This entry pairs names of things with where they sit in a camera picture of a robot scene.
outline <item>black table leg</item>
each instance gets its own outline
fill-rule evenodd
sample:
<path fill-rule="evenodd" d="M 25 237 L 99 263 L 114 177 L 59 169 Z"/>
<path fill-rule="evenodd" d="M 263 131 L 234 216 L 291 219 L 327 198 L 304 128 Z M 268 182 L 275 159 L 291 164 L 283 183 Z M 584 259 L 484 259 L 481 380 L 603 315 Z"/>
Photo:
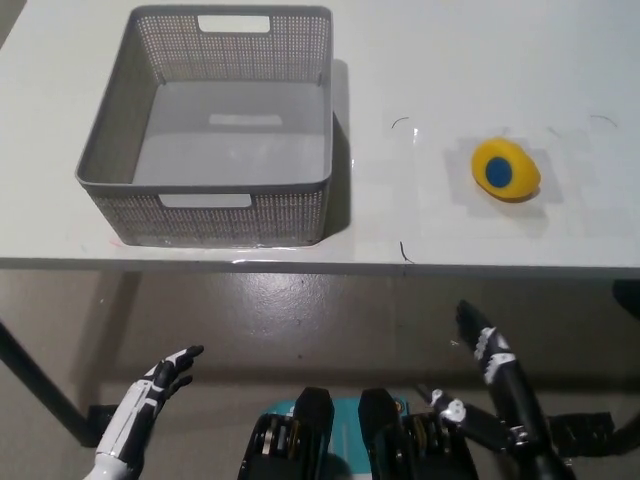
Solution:
<path fill-rule="evenodd" d="M 108 420 L 102 409 L 93 407 L 92 417 L 87 418 L 56 387 L 36 362 L 22 348 L 0 321 L 0 360 L 20 379 L 38 400 L 73 435 L 83 447 L 95 448 L 100 442 Z"/>

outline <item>yellow ball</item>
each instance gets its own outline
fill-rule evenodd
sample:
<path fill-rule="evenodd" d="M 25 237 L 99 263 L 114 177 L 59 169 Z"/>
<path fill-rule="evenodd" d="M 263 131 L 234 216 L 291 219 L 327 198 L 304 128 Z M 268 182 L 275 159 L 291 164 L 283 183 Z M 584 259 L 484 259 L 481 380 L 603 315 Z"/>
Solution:
<path fill-rule="evenodd" d="M 471 159 L 473 178 L 500 200 L 524 200 L 540 185 L 540 172 L 520 145 L 506 138 L 481 143 Z"/>

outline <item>concrete floor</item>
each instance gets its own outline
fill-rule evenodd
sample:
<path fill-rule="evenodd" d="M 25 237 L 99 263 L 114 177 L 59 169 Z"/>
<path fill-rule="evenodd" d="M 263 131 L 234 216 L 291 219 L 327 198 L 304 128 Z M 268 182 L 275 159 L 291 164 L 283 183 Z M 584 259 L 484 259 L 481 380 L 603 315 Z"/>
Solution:
<path fill-rule="evenodd" d="M 21 6 L 0 0 L 0 45 Z M 306 384 L 334 396 L 388 385 L 420 410 L 405 386 L 422 380 L 490 408 L 471 355 L 455 343 L 460 298 L 502 329 L 548 414 L 608 410 L 623 423 L 640 408 L 640 325 L 609 289 L 599 281 L 4 271 L 0 318 L 83 409 L 118 402 L 159 358 L 204 344 L 194 384 L 162 412 L 143 478 L 233 480 L 259 413 Z M 0 385 L 0 478 L 83 478 L 93 452 L 1 365 Z M 495 459 L 472 450 L 482 478 L 500 478 Z M 640 455 L 573 463 L 581 480 L 640 471 Z"/>

